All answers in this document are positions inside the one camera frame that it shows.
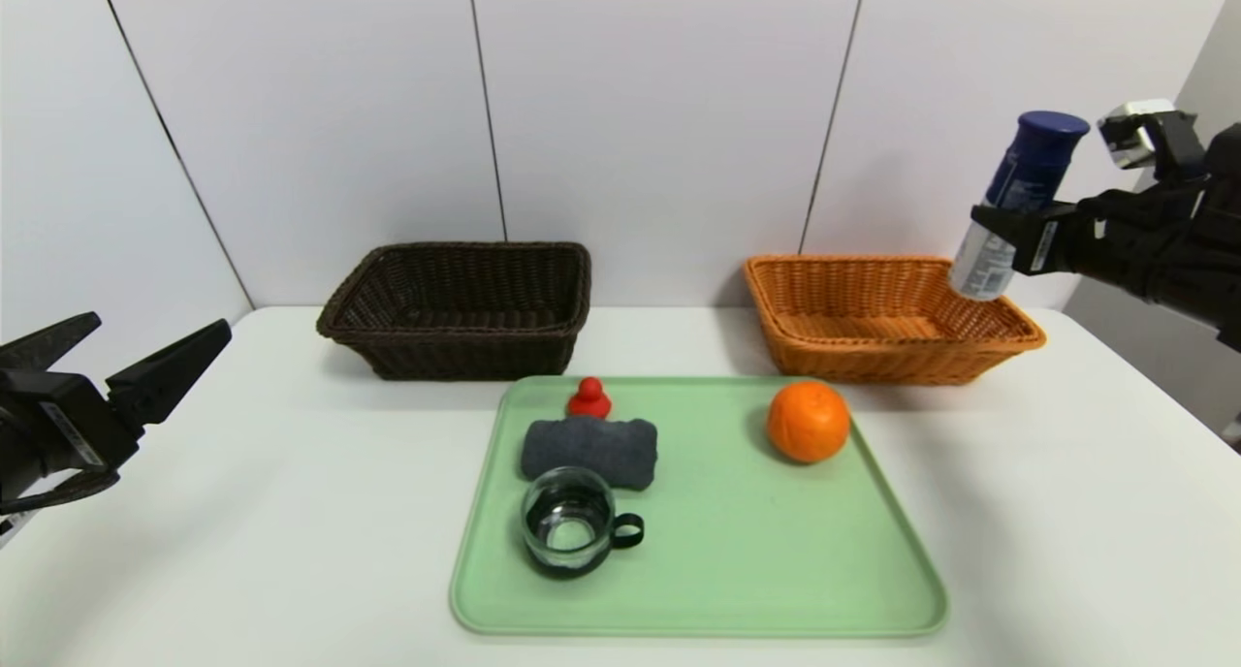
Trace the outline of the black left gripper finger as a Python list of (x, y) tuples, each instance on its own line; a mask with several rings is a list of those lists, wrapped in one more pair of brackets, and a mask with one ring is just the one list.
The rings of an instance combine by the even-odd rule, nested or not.
[(46, 371), (98, 330), (96, 312), (84, 312), (1, 345), (1, 369)]
[(105, 379), (110, 410), (134, 437), (164, 424), (230, 345), (232, 328), (220, 319), (141, 358)]

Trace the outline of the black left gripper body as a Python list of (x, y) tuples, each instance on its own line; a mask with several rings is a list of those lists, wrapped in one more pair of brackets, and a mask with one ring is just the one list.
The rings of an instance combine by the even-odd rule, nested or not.
[(62, 471), (115, 473), (137, 455), (141, 432), (79, 374), (4, 369), (1, 406), (4, 502)]

